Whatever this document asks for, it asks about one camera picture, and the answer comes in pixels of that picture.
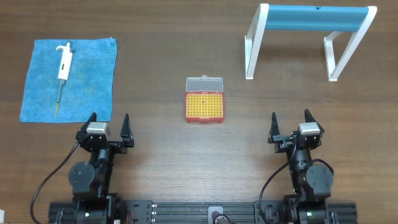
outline pipette tip box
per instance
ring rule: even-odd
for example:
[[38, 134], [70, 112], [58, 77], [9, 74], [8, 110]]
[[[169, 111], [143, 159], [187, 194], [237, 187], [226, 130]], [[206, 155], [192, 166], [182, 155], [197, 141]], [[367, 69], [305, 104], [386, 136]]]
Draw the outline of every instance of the pipette tip box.
[[190, 122], [224, 121], [224, 86], [221, 77], [188, 77], [185, 119]]

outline wooden table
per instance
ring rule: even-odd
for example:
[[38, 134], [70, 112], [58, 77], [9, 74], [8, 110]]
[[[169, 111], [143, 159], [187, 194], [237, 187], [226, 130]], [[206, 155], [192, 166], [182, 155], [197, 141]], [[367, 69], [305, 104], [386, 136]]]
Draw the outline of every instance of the wooden table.
[[[269, 31], [254, 80], [244, 79], [244, 35], [262, 1], [0, 2], [0, 208], [7, 222], [31, 223], [30, 200], [68, 154], [82, 125], [20, 123], [35, 39], [118, 40], [112, 140], [130, 114], [136, 146], [117, 155], [111, 191], [125, 199], [253, 202], [285, 161], [267, 144], [271, 113], [282, 133], [310, 108], [325, 128], [313, 158], [335, 169], [330, 200], [353, 200], [360, 223], [395, 223], [398, 214], [398, 2], [271, 1], [270, 4], [376, 5], [368, 33], [337, 82], [328, 82], [324, 32]], [[348, 35], [335, 40], [341, 55]], [[186, 77], [224, 78], [222, 124], [187, 124]], [[67, 174], [90, 155], [77, 150], [42, 189], [37, 218], [49, 202], [72, 198]], [[264, 198], [292, 193], [288, 170]]]

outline white and blue stand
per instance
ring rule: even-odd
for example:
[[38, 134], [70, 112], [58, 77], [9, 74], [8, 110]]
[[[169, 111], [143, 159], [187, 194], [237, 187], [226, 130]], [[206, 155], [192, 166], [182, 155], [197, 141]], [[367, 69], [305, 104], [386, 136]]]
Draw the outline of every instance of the white and blue stand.
[[[329, 81], [335, 82], [362, 40], [377, 7], [275, 6], [260, 4], [244, 37], [246, 79], [253, 79], [262, 35], [265, 30], [332, 31], [323, 39]], [[343, 56], [335, 63], [333, 40], [352, 32]]]

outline yellow pipette tip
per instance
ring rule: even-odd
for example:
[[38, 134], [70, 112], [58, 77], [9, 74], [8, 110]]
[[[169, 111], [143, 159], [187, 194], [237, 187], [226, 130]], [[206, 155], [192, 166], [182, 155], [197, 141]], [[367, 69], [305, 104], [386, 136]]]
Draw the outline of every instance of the yellow pipette tip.
[[57, 104], [55, 105], [55, 117], [57, 117], [59, 107], [60, 103], [57, 102]]

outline white clamp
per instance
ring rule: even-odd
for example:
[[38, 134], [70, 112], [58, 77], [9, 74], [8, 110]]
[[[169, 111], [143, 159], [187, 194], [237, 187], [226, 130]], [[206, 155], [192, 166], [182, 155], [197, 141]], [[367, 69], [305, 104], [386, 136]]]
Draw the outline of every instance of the white clamp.
[[66, 46], [58, 46], [57, 50], [63, 50], [62, 59], [60, 64], [60, 70], [58, 72], [58, 79], [68, 80], [70, 64], [72, 62], [72, 51], [70, 49], [70, 43], [68, 42]]

